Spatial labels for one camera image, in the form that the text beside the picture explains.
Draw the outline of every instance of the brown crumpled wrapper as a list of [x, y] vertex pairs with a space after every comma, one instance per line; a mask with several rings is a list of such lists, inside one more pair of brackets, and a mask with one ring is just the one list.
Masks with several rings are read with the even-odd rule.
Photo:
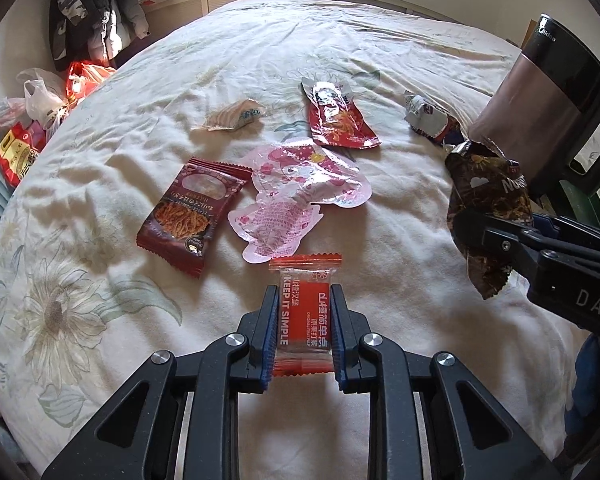
[[449, 199], [446, 224], [456, 247], [467, 260], [469, 279], [483, 299], [502, 290], [507, 283], [511, 266], [500, 258], [468, 248], [454, 236], [454, 217], [467, 207], [489, 216], [532, 225], [531, 200], [526, 190], [520, 165], [502, 156], [498, 147], [467, 140], [458, 144], [445, 159], [451, 174], [453, 189]]

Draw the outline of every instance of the red snack bag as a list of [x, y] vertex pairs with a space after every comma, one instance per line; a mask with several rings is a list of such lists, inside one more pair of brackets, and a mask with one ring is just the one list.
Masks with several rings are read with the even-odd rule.
[[40, 126], [38, 121], [33, 121], [27, 131], [31, 135], [31, 145], [37, 152], [41, 152], [42, 148], [46, 146], [46, 131]]
[[275, 376], [333, 372], [329, 296], [340, 254], [273, 258], [280, 272]]
[[349, 85], [303, 77], [302, 89], [312, 104], [309, 125], [316, 144], [359, 149], [380, 144], [354, 104]]
[[69, 99], [69, 110], [93, 92], [116, 69], [100, 66], [89, 61], [72, 61], [66, 73], [66, 96]]
[[250, 178], [248, 168], [189, 159], [142, 224], [136, 243], [199, 278], [216, 225]]
[[5, 180], [16, 187], [39, 154], [31, 133], [22, 124], [16, 124], [0, 143], [0, 170]]

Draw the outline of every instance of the bed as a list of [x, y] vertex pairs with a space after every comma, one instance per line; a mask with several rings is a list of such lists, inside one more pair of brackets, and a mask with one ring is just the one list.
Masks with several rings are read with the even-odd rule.
[[[37, 470], [152, 352], [202, 350], [259, 307], [275, 276], [242, 259], [227, 222], [199, 280], [138, 248], [136, 233], [189, 157], [237, 162], [308, 135], [302, 76], [348, 80], [382, 145], [352, 153], [369, 202], [322, 206], [299, 253], [341, 252], [350, 308], [405, 350], [456, 354], [555, 456], [586, 333], [530, 304], [515, 274], [480, 298], [446, 227], [445, 153], [410, 130], [402, 100], [428, 96], [467, 128], [519, 52], [377, 7], [241, 0], [126, 63], [72, 112], [0, 222], [0, 410]], [[200, 129], [245, 97], [267, 107], [259, 123]], [[235, 207], [254, 196], [245, 188]], [[367, 413], [332, 374], [275, 378], [240, 399], [242, 477], [365, 478]]]

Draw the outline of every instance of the hanging clothes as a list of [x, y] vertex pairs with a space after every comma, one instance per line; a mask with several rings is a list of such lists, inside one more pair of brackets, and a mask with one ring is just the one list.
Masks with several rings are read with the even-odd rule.
[[56, 70], [89, 57], [108, 65], [133, 38], [149, 35], [138, 0], [51, 0], [49, 38]]

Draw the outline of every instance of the blue cloth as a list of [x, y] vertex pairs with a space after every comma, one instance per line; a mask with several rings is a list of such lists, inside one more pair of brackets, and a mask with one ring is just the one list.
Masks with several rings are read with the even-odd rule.
[[583, 343], [576, 358], [576, 384], [571, 391], [573, 407], [564, 412], [567, 434], [584, 429], [584, 418], [598, 404], [600, 394], [600, 338], [590, 335]]

